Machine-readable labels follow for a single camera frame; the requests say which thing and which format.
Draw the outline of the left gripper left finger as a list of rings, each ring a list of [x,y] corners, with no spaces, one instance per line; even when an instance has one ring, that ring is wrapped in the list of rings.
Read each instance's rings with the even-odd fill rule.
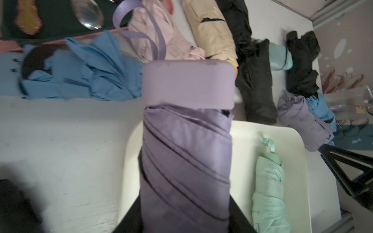
[[[138,196],[112,233],[142,233],[140,197]]]

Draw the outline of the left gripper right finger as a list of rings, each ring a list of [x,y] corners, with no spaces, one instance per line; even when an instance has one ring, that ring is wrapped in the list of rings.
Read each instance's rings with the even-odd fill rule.
[[[232,196],[230,196],[229,214],[228,233],[256,233]]]

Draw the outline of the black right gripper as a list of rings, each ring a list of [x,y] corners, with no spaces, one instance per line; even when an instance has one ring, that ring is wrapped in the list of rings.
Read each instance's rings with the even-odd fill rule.
[[[373,158],[327,144],[318,152],[345,193],[372,212]]]

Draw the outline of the mint green umbrella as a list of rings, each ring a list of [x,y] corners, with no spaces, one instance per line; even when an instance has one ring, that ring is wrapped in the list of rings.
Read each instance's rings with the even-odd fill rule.
[[[285,169],[275,143],[263,138],[266,151],[260,154],[255,167],[255,191],[252,196],[252,218],[258,233],[289,233],[291,224],[284,201]]]

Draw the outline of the lavender umbrella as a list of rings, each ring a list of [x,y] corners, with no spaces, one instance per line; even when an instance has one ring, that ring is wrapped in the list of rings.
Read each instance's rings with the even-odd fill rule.
[[[227,233],[235,68],[220,60],[167,60],[151,41],[142,79],[138,156],[143,233]]]
[[[299,133],[309,152],[316,152],[334,139],[334,130],[310,112],[303,96],[281,98],[277,111],[282,124]]]

